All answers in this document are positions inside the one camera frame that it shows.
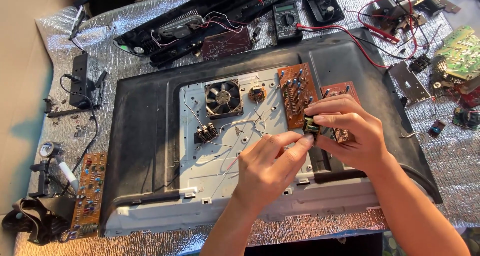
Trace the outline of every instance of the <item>power outlet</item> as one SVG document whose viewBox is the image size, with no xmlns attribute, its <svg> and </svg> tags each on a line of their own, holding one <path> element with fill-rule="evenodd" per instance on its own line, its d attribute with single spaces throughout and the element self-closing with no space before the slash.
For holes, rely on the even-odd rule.
<svg viewBox="0 0 480 256">
<path fill-rule="evenodd" d="M 80 81 L 71 82 L 70 92 L 72 94 L 70 94 L 69 104 L 80 109 L 87 109 L 90 107 L 90 103 L 84 96 L 92 100 L 92 92 L 95 90 L 95 84 L 92 80 L 87 78 L 87 62 L 87 53 L 73 58 L 73 69 L 71 74 L 79 77 Z"/>
</svg>

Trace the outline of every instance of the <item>aluminum foil insulation mat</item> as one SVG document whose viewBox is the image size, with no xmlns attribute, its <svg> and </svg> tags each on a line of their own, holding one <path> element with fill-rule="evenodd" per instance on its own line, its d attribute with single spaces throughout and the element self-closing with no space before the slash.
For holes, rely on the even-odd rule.
<svg viewBox="0 0 480 256">
<path fill-rule="evenodd" d="M 96 59 L 93 68 L 89 70 L 89 78 L 96 80 L 102 70 L 109 72 L 104 92 L 104 105 L 96 112 L 99 121 L 99 137 L 89 150 L 90 153 L 101 152 L 108 149 L 110 139 L 111 119 L 113 112 L 113 101 L 115 98 L 116 82 L 118 79 L 141 75 L 155 71 L 147 63 L 143 63 L 137 57 L 121 51 L 112 43 L 112 39 L 154 17 L 165 13 L 171 8 L 177 7 L 188 0 L 149 0 L 138 2 L 105 14 L 98 15 L 80 26 L 80 33 L 77 36 L 78 43 Z M 302 23 L 309 26 L 310 21 L 303 10 L 301 0 L 296 0 L 300 10 Z M 359 10 L 364 4 L 371 0 L 338 0 L 343 8 L 351 11 Z M 61 104 L 64 99 L 68 101 L 69 94 L 63 91 L 59 84 L 59 78 L 65 73 L 72 71 L 73 57 L 81 52 L 68 40 L 72 23 L 76 15 L 73 7 L 65 8 L 58 13 L 37 19 L 36 23 L 45 43 L 45 47 L 54 65 L 52 87 L 49 93 L 50 98 L 59 107 L 59 111 L 72 109 L 69 104 Z M 435 50 L 442 46 L 442 38 L 448 35 L 452 29 L 447 23 L 443 14 L 434 18 L 428 18 L 428 23 L 423 27 L 425 35 L 430 40 L 439 25 L 438 34 L 433 40 L 428 56 L 433 56 Z M 360 27 L 356 13 L 345 12 L 345 19 L 337 23 L 346 28 Z M 255 49 L 275 44 L 275 38 L 268 35 L 266 30 L 272 25 L 271 12 L 262 16 L 259 26 L 262 32 L 258 35 L 259 42 Z M 250 24 L 250 32 L 255 28 Z M 320 36 L 321 34 L 333 32 L 322 31 L 316 33 L 304 33 L 304 38 Z M 417 33 L 419 45 L 426 44 L 425 39 Z M 375 38 L 375 43 L 385 50 L 400 55 L 401 48 L 391 45 L 385 41 Z M 405 45 L 406 52 L 413 50 L 413 44 Z M 380 52 L 386 64 L 397 62 L 383 52 Z M 172 66 L 182 66 L 190 63 L 201 62 L 192 55 L 183 57 L 173 63 Z M 418 75 L 424 86 L 428 84 L 428 71 Z M 64 85 L 69 89 L 69 81 Z M 435 116 L 434 103 L 429 100 L 406 110 L 411 124 L 415 131 L 424 132 L 434 123 L 436 119 L 451 120 L 454 102 L 446 97 L 436 102 L 437 114 Z M 68 152 L 65 161 L 74 165 L 79 154 L 93 137 L 95 128 L 93 122 L 88 122 L 89 112 L 79 113 L 77 118 L 74 115 L 64 116 L 60 119 L 45 118 L 40 143 L 51 140 L 61 142 L 63 148 Z M 86 136 L 81 138 L 73 137 L 76 125 L 86 126 Z M 449 124 L 435 140 L 419 142 L 429 161 L 430 169 L 435 177 L 444 204 L 438 205 L 441 212 L 456 227 L 478 225 L 480 220 L 478 210 L 480 209 L 480 136 L 471 130 L 464 130 L 458 126 Z M 53 165 L 53 171 L 57 176 L 63 178 L 60 170 Z M 37 188 L 38 175 L 32 174 L 29 184 L 29 192 Z M 51 188 L 52 191 L 59 191 L 58 187 Z M 18 235 L 15 254 L 16 255 L 178 255 L 201 248 L 213 225 L 196 227 L 194 230 L 175 231 L 167 233 L 136 232 L 128 236 L 116 238 L 88 238 L 83 240 L 69 241 L 66 244 L 51 243 L 47 246 L 38 247 L 27 242 L 28 235 Z M 298 241 L 314 238 L 321 235 L 344 232 L 340 235 L 354 235 L 356 229 L 384 230 L 387 224 L 381 210 L 367 210 L 362 213 L 345 214 L 330 217 L 297 216 L 287 218 L 282 222 L 265 223 L 256 221 L 251 229 L 249 245 L 267 245 L 285 242 Z"/>
</svg>

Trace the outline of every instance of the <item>brown circuit board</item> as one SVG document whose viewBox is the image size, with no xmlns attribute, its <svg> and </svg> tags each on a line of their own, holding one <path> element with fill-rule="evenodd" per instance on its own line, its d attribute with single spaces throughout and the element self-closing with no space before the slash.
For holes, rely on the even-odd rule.
<svg viewBox="0 0 480 256">
<path fill-rule="evenodd" d="M 357 91 L 355 90 L 355 87 L 353 86 L 353 82 L 351 82 L 351 81 L 350 82 L 345 82 L 345 83 L 334 84 L 334 85 L 330 85 L 330 86 L 324 86 L 324 87 L 321 87 L 320 90 L 321 90 L 321 96 L 323 98 L 328 98 L 328 97 L 348 93 L 353 97 L 353 99 L 359 105 L 361 105 L 359 97 L 357 95 Z M 348 130 L 334 128 L 333 129 L 333 134 L 335 135 L 335 138 L 336 138 L 337 142 L 343 142 L 343 141 L 346 141 L 346 140 L 352 140 L 353 139 L 353 135 L 350 134 L 348 132 Z"/>
<path fill-rule="evenodd" d="M 238 28 L 235 32 L 227 31 L 205 37 L 201 47 L 201 56 L 203 60 L 208 61 L 217 57 L 248 51 L 252 47 L 248 30 L 243 27 L 242 29 Z"/>
<path fill-rule="evenodd" d="M 310 67 L 308 63 L 302 63 L 281 68 L 278 69 L 278 77 L 288 128 L 301 128 L 303 127 L 303 109 L 318 100 Z"/>
<path fill-rule="evenodd" d="M 105 178 L 106 153 L 85 154 L 69 239 L 97 236 Z"/>
</svg>

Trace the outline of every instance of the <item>cardboard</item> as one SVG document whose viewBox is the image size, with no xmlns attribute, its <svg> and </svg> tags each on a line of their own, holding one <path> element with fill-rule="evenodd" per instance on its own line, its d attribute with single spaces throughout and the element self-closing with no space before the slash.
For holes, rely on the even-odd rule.
<svg viewBox="0 0 480 256">
<path fill-rule="evenodd" d="M 35 18 L 73 0 L 2 0 L 0 28 L 0 219 L 27 195 L 51 87 L 53 67 Z M 0 228 L 0 255 L 13 254 L 14 237 Z"/>
</svg>

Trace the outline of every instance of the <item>cooling fan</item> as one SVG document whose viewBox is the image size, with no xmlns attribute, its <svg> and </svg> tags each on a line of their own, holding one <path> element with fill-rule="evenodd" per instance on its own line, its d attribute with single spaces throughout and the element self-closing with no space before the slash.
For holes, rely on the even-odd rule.
<svg viewBox="0 0 480 256">
<path fill-rule="evenodd" d="M 243 102 L 237 79 L 205 86 L 207 117 L 220 119 L 243 114 Z"/>
</svg>

